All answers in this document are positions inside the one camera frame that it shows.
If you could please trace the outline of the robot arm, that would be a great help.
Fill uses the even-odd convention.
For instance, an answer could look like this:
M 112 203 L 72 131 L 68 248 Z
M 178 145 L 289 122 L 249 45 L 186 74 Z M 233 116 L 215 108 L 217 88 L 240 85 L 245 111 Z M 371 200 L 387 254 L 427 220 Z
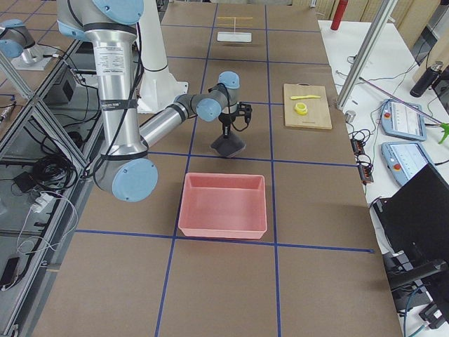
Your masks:
M 60 32 L 93 45 L 105 143 L 91 176 L 117 199 L 141 201 L 158 180 L 148 149 L 189 118 L 234 115 L 239 76 L 223 72 L 207 93 L 189 94 L 168 69 L 154 1 L 59 1 L 57 9 Z

